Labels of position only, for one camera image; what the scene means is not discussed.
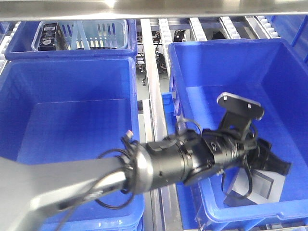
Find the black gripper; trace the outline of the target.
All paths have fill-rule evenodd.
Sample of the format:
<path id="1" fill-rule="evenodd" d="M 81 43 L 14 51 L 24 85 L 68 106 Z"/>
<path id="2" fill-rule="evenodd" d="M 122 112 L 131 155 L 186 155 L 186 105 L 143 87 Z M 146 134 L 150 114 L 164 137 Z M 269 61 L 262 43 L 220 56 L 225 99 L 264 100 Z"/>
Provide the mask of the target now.
<path id="1" fill-rule="evenodd" d="M 207 176 L 222 174 L 226 169 L 233 167 L 247 167 L 248 169 L 263 169 L 288 175 L 292 163 L 281 160 L 271 151 L 271 143 L 258 138 L 253 138 L 251 132 L 244 141 L 237 139 L 236 133 L 204 129 L 202 137 L 209 147 L 213 160 L 207 162 Z"/>

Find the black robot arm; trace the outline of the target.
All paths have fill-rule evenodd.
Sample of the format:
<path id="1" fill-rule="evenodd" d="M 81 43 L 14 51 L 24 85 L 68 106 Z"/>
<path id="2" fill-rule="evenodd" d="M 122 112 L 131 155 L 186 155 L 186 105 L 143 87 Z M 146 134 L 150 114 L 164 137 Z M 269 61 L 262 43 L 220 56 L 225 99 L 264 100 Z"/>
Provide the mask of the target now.
<path id="1" fill-rule="evenodd" d="M 141 194 L 177 182 L 190 185 L 231 167 L 287 175 L 291 163 L 271 152 L 271 145 L 248 133 L 202 134 L 188 129 L 162 141 L 141 144 L 123 137 L 120 155 L 97 159 L 26 165 L 0 160 L 0 228 L 36 231 L 44 220 L 115 191 Z"/>

